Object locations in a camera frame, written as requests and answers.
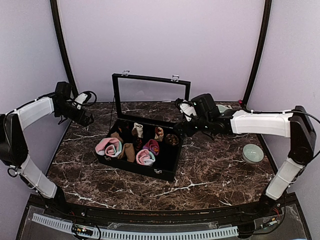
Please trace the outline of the brown argyle sock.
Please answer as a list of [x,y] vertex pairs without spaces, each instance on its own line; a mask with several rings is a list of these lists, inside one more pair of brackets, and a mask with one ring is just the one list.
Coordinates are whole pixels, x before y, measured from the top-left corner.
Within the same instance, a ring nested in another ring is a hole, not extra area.
[[165,137],[164,137],[164,140],[165,140],[165,143],[168,144],[168,145],[171,145],[171,146],[176,146],[179,144],[180,140],[179,140],[179,137],[175,134],[167,134]]

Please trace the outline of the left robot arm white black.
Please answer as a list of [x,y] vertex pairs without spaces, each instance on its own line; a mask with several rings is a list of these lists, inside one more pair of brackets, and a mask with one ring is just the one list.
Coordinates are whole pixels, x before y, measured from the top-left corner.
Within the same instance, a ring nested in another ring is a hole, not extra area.
[[70,206],[64,202],[65,194],[60,186],[50,180],[34,160],[36,145],[41,152],[54,135],[44,127],[45,119],[56,118],[61,125],[71,120],[80,126],[92,124],[94,117],[86,108],[97,102],[97,95],[91,90],[78,95],[72,94],[70,83],[60,81],[55,90],[37,97],[8,113],[0,115],[0,160],[7,167],[11,178],[20,178],[30,189],[51,203],[51,210],[60,218],[67,218]]

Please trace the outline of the pink mint patterned sock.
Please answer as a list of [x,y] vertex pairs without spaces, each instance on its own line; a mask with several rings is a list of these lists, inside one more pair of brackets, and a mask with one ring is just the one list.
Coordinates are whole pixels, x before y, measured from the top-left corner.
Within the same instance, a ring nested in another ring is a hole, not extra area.
[[136,154],[135,160],[139,165],[151,167],[155,163],[156,158],[148,149],[142,149]]

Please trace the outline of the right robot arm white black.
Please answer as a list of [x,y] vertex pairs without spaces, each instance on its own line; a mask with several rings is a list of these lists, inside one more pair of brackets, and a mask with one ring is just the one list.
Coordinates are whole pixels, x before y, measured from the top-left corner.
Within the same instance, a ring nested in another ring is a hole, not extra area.
[[178,98],[174,102],[184,120],[174,125],[180,136],[193,136],[196,132],[213,135],[261,134],[290,139],[290,151],[264,191],[265,198],[255,205],[255,213],[266,217],[275,208],[284,191],[318,155],[315,152],[317,134],[312,125],[313,115],[303,106],[283,111],[254,111],[227,109],[219,111],[209,93],[188,101]]

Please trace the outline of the black glass-lid storage box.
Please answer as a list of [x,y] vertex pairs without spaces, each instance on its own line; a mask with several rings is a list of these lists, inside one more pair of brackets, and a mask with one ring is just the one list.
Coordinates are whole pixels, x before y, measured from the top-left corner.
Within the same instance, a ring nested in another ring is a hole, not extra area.
[[[112,74],[113,92],[117,119],[104,138],[121,128],[125,143],[133,144],[135,156],[151,139],[155,140],[155,127],[164,131],[162,141],[157,141],[159,154],[155,156],[152,166],[128,162],[127,158],[117,159],[95,155],[99,163],[135,174],[173,182],[177,170],[183,137],[179,136],[174,125],[184,119],[183,114],[176,109],[175,100],[189,100],[191,83],[180,80],[178,76],[160,78],[131,74]],[[143,138],[132,135],[134,123],[143,125]],[[165,136],[174,134],[179,138],[179,144],[171,146],[165,143]]]

